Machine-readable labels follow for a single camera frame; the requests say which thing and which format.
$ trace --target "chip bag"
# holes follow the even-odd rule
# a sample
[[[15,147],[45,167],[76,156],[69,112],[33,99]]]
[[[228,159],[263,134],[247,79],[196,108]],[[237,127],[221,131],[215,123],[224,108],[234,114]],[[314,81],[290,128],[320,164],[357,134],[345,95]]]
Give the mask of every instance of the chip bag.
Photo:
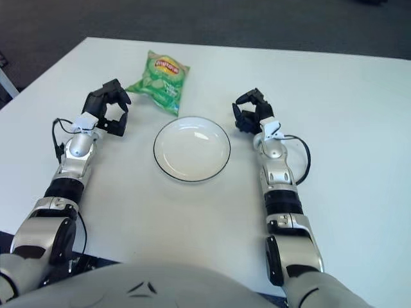
[[[129,86],[126,91],[144,93],[161,108],[179,115],[182,86],[189,67],[166,55],[148,52],[143,79]]]

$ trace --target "table surface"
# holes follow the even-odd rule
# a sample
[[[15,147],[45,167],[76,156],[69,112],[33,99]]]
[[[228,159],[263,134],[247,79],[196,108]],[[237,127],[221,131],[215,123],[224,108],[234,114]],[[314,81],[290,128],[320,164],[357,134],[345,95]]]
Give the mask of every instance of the table surface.
[[[175,117],[131,94],[123,138],[98,144],[81,211],[86,253],[121,262],[180,262],[282,295],[266,276],[265,210],[252,136],[237,132],[231,103],[259,87],[284,133],[309,144],[299,186],[325,269],[370,304],[408,304],[411,62],[388,58],[88,38],[0,112],[0,229],[14,234],[57,168],[56,117],[74,119],[87,94],[140,79],[148,50],[190,65],[180,116],[217,122],[231,158],[215,178],[178,182],[158,168],[153,142]],[[116,108],[109,115],[118,116]],[[68,135],[58,135],[65,141]],[[288,141],[295,176],[304,151]],[[79,228],[75,247],[82,247]]]

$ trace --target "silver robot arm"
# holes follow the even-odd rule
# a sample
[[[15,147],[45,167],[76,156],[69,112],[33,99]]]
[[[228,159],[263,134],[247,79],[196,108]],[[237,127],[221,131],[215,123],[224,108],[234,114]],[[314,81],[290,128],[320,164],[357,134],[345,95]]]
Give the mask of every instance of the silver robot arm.
[[[251,102],[256,111],[240,111]],[[287,164],[287,136],[279,131],[271,106],[258,89],[233,104],[236,126],[255,134],[253,144],[261,166],[260,181],[267,210],[267,275],[285,291],[290,307],[370,307],[334,277],[324,273],[319,248],[302,211],[297,184]]]
[[[120,121],[104,118],[107,103],[119,103],[125,111]],[[65,146],[55,147],[61,163],[50,186],[18,229],[10,253],[0,255],[0,304],[37,289],[55,266],[71,260],[75,221],[96,141],[104,131],[124,134],[126,103],[130,100],[117,80],[104,84],[87,97],[81,116],[71,127],[74,137]]]

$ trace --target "gray carpet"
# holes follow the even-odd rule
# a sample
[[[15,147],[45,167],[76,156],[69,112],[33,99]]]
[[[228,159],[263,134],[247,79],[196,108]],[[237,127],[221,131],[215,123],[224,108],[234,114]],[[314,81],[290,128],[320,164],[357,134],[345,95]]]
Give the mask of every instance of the gray carpet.
[[[4,71],[18,87],[87,36],[411,59],[410,34],[409,0],[0,0]]]

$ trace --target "white plate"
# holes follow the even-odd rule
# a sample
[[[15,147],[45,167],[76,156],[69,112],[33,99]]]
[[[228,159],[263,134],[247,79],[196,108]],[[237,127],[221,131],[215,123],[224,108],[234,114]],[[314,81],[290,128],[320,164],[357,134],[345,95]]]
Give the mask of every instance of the white plate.
[[[216,123],[181,117],[168,123],[154,141],[154,157],[168,175],[186,182],[218,174],[230,158],[230,140]]]

